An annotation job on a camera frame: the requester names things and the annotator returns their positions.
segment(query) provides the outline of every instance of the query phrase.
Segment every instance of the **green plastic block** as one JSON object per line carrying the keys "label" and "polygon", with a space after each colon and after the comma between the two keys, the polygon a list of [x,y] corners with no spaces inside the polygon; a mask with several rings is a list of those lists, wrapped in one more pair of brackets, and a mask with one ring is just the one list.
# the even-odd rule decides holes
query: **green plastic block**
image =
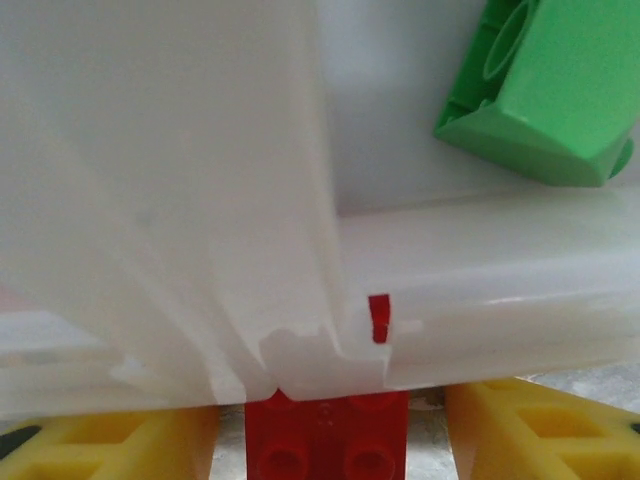
{"label": "green plastic block", "polygon": [[624,168],[640,112],[640,0],[489,0],[435,135],[548,185]]}

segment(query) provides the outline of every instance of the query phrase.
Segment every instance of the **gray floor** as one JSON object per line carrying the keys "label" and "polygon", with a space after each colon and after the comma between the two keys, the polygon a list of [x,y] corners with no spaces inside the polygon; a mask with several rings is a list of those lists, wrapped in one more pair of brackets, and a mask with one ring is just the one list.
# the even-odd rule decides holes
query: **gray floor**
{"label": "gray floor", "polygon": [[[532,375],[528,380],[640,413],[640,364]],[[437,391],[419,392],[411,401],[407,480],[456,480],[446,419]],[[246,478],[244,417],[227,408],[214,454],[211,479]]]}

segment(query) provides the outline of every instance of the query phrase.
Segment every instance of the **red lego brick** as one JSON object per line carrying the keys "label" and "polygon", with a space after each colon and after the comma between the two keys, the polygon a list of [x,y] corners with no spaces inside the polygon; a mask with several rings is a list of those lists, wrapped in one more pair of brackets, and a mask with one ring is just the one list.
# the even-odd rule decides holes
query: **red lego brick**
{"label": "red lego brick", "polygon": [[245,406],[247,480],[404,480],[408,392]]}
{"label": "red lego brick", "polygon": [[389,295],[370,296],[369,311],[373,324],[374,343],[387,343],[389,323],[391,323],[391,298]]}

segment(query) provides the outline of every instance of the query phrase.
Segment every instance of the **yellow plastic block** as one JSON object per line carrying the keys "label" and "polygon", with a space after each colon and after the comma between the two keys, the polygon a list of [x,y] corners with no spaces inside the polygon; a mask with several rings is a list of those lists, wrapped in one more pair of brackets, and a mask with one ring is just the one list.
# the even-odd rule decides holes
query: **yellow plastic block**
{"label": "yellow plastic block", "polygon": [[640,415],[522,380],[446,388],[461,480],[640,480]]}
{"label": "yellow plastic block", "polygon": [[2,480],[206,480],[216,407],[37,419],[42,430],[0,460]]}

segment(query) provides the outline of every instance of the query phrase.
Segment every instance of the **white plastic wall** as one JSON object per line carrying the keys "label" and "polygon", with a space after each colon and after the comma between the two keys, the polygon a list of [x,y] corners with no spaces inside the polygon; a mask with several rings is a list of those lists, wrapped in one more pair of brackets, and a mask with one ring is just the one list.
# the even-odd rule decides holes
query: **white plastic wall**
{"label": "white plastic wall", "polygon": [[0,414],[640,355],[638,162],[553,190],[431,136],[482,6],[0,3],[0,279],[55,312],[0,315]]}

